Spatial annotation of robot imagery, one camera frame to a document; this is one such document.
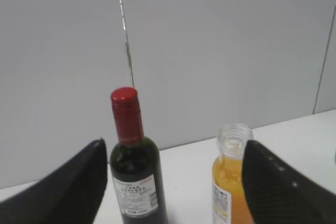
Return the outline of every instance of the juice bottle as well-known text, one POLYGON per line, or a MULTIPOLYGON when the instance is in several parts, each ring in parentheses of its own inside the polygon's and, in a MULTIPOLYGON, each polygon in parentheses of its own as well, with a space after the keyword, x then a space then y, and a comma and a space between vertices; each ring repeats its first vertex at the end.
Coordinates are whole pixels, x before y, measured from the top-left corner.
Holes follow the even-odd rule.
POLYGON ((219 132, 219 157, 213 165, 213 224, 253 224, 241 171, 246 142, 252 130, 244 124, 227 124, 219 132))

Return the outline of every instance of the gray wall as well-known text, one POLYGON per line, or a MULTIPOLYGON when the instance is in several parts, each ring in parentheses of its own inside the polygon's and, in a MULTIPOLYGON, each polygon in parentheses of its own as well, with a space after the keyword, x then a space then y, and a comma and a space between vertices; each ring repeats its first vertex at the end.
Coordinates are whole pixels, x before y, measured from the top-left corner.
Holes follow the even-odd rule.
POLYGON ((0 187, 40 179, 90 141, 117 142, 130 85, 118 0, 0 0, 0 187))
MULTIPOLYGON (((227 122, 312 114, 334 1, 123 0, 147 135, 167 148, 227 122)), ((109 94, 131 84, 118 0, 0 7, 0 187, 42 178, 101 136, 110 152, 109 94)), ((334 40, 319 111, 335 107, 334 40)))
POLYGON ((123 0, 144 128, 161 148, 313 111, 335 0, 123 0))
POLYGON ((335 20, 326 55, 315 112, 336 109, 336 27, 335 20))

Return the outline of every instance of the wine label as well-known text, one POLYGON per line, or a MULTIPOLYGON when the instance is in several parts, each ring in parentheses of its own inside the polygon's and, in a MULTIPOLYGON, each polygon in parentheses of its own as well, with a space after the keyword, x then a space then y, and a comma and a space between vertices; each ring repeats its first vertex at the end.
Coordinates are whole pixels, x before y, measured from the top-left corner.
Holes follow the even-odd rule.
POLYGON ((213 224, 231 224, 231 193, 212 182, 213 224))
POLYGON ((159 207, 153 175, 137 182, 123 182, 116 178, 113 180, 122 214, 141 218, 159 207))

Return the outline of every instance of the red bottle cap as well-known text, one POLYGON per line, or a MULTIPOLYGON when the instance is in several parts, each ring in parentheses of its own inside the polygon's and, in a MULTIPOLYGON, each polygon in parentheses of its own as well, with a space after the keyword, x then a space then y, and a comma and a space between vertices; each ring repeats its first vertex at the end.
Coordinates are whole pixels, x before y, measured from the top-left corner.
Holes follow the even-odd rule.
POLYGON ((136 89, 117 89, 112 93, 111 101, 119 142, 130 145, 142 141, 144 135, 136 89))
POLYGON ((135 88, 124 87, 115 90, 111 95, 114 116, 140 113, 138 92, 135 88))

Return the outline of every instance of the wine bottle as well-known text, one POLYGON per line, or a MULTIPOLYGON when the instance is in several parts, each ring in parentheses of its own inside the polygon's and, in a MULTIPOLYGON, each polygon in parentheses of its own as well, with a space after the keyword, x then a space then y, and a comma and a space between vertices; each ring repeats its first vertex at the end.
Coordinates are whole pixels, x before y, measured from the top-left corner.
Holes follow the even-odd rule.
POLYGON ((110 166, 124 224, 167 224, 160 153, 143 134, 138 92, 124 87, 111 95, 119 143, 110 166))

